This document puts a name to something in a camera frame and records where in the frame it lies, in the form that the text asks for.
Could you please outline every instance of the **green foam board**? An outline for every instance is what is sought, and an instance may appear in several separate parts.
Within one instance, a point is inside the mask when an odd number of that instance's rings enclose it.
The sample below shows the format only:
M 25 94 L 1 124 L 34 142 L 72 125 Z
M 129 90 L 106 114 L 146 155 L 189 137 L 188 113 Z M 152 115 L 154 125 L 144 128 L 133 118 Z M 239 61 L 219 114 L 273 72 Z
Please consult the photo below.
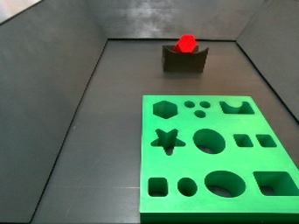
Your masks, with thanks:
M 142 223 L 299 222 L 299 172 L 251 97 L 145 95 L 141 145 Z

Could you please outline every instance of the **red object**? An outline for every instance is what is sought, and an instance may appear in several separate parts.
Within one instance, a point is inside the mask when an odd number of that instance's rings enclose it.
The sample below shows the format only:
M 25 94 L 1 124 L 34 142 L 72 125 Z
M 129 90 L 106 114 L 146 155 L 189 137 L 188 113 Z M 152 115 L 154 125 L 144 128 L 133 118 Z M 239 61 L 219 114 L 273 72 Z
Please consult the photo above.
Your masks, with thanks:
M 196 40 L 190 34 L 181 35 L 178 42 L 173 47 L 176 53 L 192 53 L 196 46 Z

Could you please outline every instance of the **black stand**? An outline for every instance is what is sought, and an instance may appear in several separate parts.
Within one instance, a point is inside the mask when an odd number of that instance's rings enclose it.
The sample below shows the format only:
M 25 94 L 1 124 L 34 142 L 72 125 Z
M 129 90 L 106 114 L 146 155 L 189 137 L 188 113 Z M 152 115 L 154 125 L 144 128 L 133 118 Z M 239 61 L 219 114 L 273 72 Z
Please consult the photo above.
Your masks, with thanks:
M 196 46 L 192 53 L 173 51 L 173 45 L 162 46 L 162 70 L 177 73 L 201 73 L 209 48 L 198 52 Z

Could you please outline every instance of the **rectangular hole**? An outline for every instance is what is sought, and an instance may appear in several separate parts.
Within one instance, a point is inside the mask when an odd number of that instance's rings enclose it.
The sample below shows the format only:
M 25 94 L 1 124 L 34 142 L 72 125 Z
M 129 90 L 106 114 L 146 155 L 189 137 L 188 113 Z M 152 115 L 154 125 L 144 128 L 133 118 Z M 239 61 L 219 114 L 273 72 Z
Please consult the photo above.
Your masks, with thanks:
M 148 179 L 148 194 L 152 197 L 164 197 L 168 194 L 168 184 L 165 178 Z
M 269 135 L 256 135 L 256 140 L 261 147 L 276 147 L 275 140 Z
M 255 171 L 253 175 L 265 196 L 299 196 L 297 187 L 285 171 Z
M 248 135 L 236 134 L 233 135 L 237 147 L 253 147 Z

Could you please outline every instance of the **gray wall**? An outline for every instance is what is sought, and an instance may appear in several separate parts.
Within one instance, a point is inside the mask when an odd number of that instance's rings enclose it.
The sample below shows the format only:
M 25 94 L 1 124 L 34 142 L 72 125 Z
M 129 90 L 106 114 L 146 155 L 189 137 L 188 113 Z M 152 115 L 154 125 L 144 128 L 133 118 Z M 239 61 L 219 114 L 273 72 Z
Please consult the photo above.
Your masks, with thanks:
M 236 40 L 263 0 L 88 0 L 106 36 L 113 39 Z
M 267 1 L 237 43 L 299 121 L 299 1 Z
M 40 1 L 41 0 L 0 0 L 0 24 Z
M 0 222 L 32 218 L 105 42 L 84 1 L 0 26 Z

